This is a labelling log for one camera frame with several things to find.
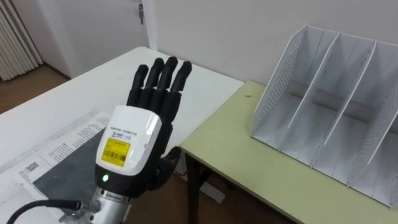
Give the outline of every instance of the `yellow label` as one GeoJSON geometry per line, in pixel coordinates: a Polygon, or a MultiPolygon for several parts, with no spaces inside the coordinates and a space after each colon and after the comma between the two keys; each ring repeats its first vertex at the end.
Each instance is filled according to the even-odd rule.
{"type": "Polygon", "coordinates": [[[124,166],[124,161],[126,161],[129,148],[130,143],[109,138],[101,159],[122,167],[124,166]]]}

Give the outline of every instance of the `white robotic wrist housing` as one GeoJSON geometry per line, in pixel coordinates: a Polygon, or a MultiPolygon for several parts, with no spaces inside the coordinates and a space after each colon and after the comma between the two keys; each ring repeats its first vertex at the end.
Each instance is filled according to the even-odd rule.
{"type": "Polygon", "coordinates": [[[111,172],[134,176],[142,171],[162,121],[149,110],[117,106],[98,146],[96,164],[111,172]]]}

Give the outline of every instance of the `black mat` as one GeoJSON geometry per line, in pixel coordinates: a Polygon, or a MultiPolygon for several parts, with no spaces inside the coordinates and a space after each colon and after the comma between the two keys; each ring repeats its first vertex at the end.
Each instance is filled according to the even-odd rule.
{"type": "MultiPolygon", "coordinates": [[[[95,159],[104,130],[80,146],[33,184],[48,198],[91,200],[96,188],[95,159]]],[[[67,215],[71,210],[63,210],[67,215]]]]}

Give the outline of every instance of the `white table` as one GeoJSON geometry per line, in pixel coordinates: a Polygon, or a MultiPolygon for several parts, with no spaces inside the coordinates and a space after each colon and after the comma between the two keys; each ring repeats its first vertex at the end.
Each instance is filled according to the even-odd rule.
{"type": "MultiPolygon", "coordinates": [[[[136,48],[0,115],[0,166],[90,111],[112,113],[116,105],[124,105],[138,66],[150,67],[157,57],[166,61],[169,56],[145,47],[136,48]]],[[[181,65],[179,60],[176,71],[181,65]]],[[[181,143],[241,85],[241,81],[194,65],[168,149],[181,143]]],[[[14,200],[16,207],[27,200],[18,197],[21,199],[14,200]]],[[[10,215],[11,212],[3,211],[0,216],[10,215]]],[[[55,222],[44,208],[37,208],[28,211],[17,223],[55,222]]]]}

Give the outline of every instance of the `barcode sticker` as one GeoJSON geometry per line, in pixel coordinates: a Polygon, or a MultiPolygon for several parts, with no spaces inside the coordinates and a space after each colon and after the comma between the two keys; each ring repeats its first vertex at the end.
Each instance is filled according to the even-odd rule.
{"type": "Polygon", "coordinates": [[[31,165],[27,166],[26,169],[27,169],[29,172],[32,172],[33,170],[35,170],[35,169],[38,168],[38,167],[39,167],[39,165],[38,165],[36,162],[33,162],[31,165]]]}
{"type": "Polygon", "coordinates": [[[109,138],[106,142],[102,160],[117,166],[124,166],[130,144],[124,141],[109,138]]]}

